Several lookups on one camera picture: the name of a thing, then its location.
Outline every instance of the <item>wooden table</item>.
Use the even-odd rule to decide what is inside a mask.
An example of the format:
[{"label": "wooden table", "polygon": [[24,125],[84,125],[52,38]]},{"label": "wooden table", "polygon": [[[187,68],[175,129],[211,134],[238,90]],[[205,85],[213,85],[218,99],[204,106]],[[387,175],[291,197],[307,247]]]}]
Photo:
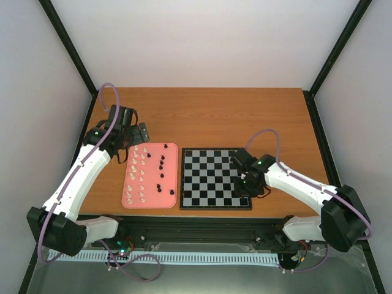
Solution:
[{"label": "wooden table", "polygon": [[[181,182],[181,148],[241,147],[258,130],[276,129],[282,139],[281,161],[311,178],[327,183],[326,173],[301,89],[244,88],[119,88],[121,105],[138,111],[151,143],[178,145],[178,190]],[[108,107],[115,103],[105,89]],[[89,128],[106,119],[97,100]],[[259,157],[275,155],[276,138],[263,134],[249,152]],[[253,209],[179,210],[180,196],[170,209],[125,209],[121,204],[126,165],[112,160],[98,176],[80,213],[143,216],[284,217],[313,216],[315,212],[297,199],[273,189],[264,199],[252,199]]]}]

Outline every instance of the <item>chessboard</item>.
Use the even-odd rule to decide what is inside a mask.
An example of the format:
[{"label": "chessboard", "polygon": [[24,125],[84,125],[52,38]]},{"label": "chessboard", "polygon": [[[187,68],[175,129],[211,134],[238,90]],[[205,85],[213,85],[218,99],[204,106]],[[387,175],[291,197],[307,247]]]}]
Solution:
[{"label": "chessboard", "polygon": [[234,193],[240,174],[230,158],[238,148],[183,148],[180,209],[252,209]]}]

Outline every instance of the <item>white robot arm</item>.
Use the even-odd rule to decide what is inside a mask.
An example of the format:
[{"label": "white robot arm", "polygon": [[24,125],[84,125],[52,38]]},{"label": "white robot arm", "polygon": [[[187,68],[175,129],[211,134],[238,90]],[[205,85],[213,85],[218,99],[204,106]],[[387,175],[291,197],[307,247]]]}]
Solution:
[{"label": "white robot arm", "polygon": [[[109,161],[123,149],[127,153],[130,146],[149,141],[144,123],[131,124],[135,110],[119,107],[119,115],[114,119],[116,106],[113,105],[109,117],[87,132],[83,139],[79,155],[54,194],[44,203],[43,207],[32,207],[27,220],[36,241],[50,249],[74,256],[91,242],[113,238],[119,234],[119,221],[115,216],[101,216],[97,219],[77,220],[79,210],[92,184]],[[106,139],[97,148],[104,135]]]},{"label": "white robot arm", "polygon": [[276,236],[282,247],[288,240],[317,240],[347,252],[370,224],[358,195],[347,185],[337,188],[322,184],[277,162],[273,156],[265,154],[256,159],[245,149],[237,151],[231,161],[242,174],[234,182],[235,193],[240,197],[262,195],[269,186],[297,198],[318,214],[287,216],[280,236]]}]

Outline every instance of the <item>purple cable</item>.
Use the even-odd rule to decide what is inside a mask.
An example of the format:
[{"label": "purple cable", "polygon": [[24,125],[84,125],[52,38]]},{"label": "purple cable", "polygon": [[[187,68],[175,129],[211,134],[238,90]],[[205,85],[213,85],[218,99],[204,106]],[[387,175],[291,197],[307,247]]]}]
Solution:
[{"label": "purple cable", "polygon": [[[109,252],[110,258],[113,260],[113,262],[116,264],[116,266],[119,268],[119,270],[121,270],[127,277],[131,278],[132,280],[135,280],[137,282],[141,282],[141,283],[145,283],[145,282],[151,282],[153,280],[155,280],[161,271],[160,268],[160,262],[159,259],[153,255],[153,254],[143,254],[143,255],[139,255],[138,257],[135,257],[134,259],[128,261],[127,263],[120,265],[115,257],[115,255],[112,253],[112,251],[110,250],[109,246],[103,241],[103,240],[99,240],[99,242],[104,245],[104,248]],[[156,272],[156,274],[153,277],[150,277],[149,279],[139,279],[137,277],[133,277],[130,274],[128,274],[126,271],[124,271],[124,268],[133,264],[133,262],[135,262],[136,260],[142,259],[144,257],[151,257],[152,259],[154,259],[157,264],[158,264],[158,270]]]},{"label": "purple cable", "polygon": [[[276,139],[277,139],[277,147],[276,147],[276,163],[277,165],[285,172],[287,173],[287,169],[283,167],[283,165],[280,163],[279,160],[279,151],[281,150],[281,136],[279,136],[279,133],[276,132],[276,130],[274,129],[263,129],[258,131],[256,134],[253,135],[253,137],[248,141],[248,143],[245,146],[245,149],[248,149],[249,145],[252,143],[252,141],[259,136],[262,133],[265,132],[272,132],[275,134]],[[319,185],[316,185],[310,181],[308,181],[307,179],[302,178],[301,176],[295,174],[294,172],[291,172],[289,174],[290,176],[292,176],[293,178],[297,179],[298,181],[301,181],[317,190],[322,190],[322,187],[320,187]],[[369,230],[369,233],[367,234],[367,236],[365,237],[361,237],[359,238],[359,240],[367,240],[369,238],[371,238],[373,236],[373,227],[370,224],[370,222],[354,207],[352,206],[349,202],[345,201],[342,197],[336,195],[334,192],[329,191],[328,189],[324,190],[324,193],[327,193],[328,195],[334,197],[336,200],[338,200],[339,202],[343,203],[346,207],[348,207],[353,213],[355,213],[360,219],[361,221],[364,222],[364,224],[366,225],[367,229]]]},{"label": "purple cable", "polygon": [[[91,156],[92,153],[95,152],[95,150],[97,150],[99,148],[99,146],[102,144],[103,141],[105,141],[105,139],[109,136],[111,130],[114,128],[115,126],[115,122],[117,120],[117,116],[119,113],[119,109],[120,109],[120,97],[118,94],[118,91],[116,89],[116,87],[114,87],[111,83],[104,83],[100,89],[99,89],[99,94],[100,94],[100,99],[102,98],[102,90],[106,87],[109,86],[111,87],[116,95],[116,112],[115,112],[115,117],[113,118],[113,121],[111,122],[108,130],[106,131],[106,133],[102,136],[102,138],[98,141],[98,143],[93,147],[92,150],[90,150],[89,153],[87,153],[87,155],[80,161],[82,164],[86,162],[86,160]],[[62,196],[64,195],[64,192],[66,191],[68,185],[70,184],[71,180],[74,178],[74,176],[76,175],[76,173],[79,171],[80,169],[80,165],[76,166],[75,169],[73,170],[73,172],[70,174],[70,176],[67,178],[66,182],[64,183],[63,187],[60,190],[59,195],[57,196],[57,200],[60,201],[60,199],[62,198]],[[43,238],[45,236],[45,232],[47,230],[48,227],[48,223],[50,220],[50,217],[52,216],[53,212],[55,211],[57,207],[57,203],[53,204],[53,206],[51,207],[51,209],[49,210],[49,213],[47,214],[45,221],[43,222],[42,228],[41,228],[41,232],[39,234],[39,239],[38,239],[38,248],[37,248],[37,253],[38,253],[38,260],[41,263],[44,264],[51,264],[53,263],[57,258],[59,258],[61,256],[61,253],[59,253],[58,255],[56,255],[55,257],[53,257],[51,260],[44,260],[42,257],[42,243],[43,243]]]},{"label": "purple cable", "polygon": [[107,108],[106,105],[105,105],[105,103],[104,103],[104,98],[102,97],[102,91],[101,91],[101,90],[98,92],[98,96],[99,96],[100,104],[102,105],[102,107],[104,108],[104,110],[105,110],[107,113],[109,113],[109,108]]},{"label": "purple cable", "polygon": [[299,270],[295,270],[294,269],[294,273],[307,273],[308,271],[312,271],[312,270],[315,270],[316,268],[319,268],[320,266],[322,266],[325,262],[326,262],[326,260],[328,259],[328,257],[330,256],[330,250],[331,250],[331,247],[330,247],[330,245],[326,245],[326,253],[325,253],[325,256],[324,256],[324,258],[323,258],[323,260],[321,261],[321,262],[319,262],[318,264],[316,264],[315,266],[312,266],[311,268],[307,268],[307,269],[299,269]]}]

